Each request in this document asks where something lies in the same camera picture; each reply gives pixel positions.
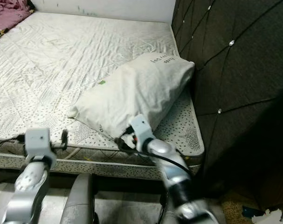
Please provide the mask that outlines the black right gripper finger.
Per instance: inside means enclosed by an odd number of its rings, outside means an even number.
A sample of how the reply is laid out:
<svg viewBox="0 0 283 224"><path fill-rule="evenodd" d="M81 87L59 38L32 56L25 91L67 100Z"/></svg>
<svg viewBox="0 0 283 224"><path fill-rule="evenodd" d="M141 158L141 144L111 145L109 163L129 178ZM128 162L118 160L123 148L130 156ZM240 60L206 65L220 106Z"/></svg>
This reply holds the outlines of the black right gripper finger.
<svg viewBox="0 0 283 224"><path fill-rule="evenodd" d="M114 143L117 145L118 150L126 153L133 153L133 148L128 147L126 143L124 143L124 137L116 137L114 139Z"/></svg>

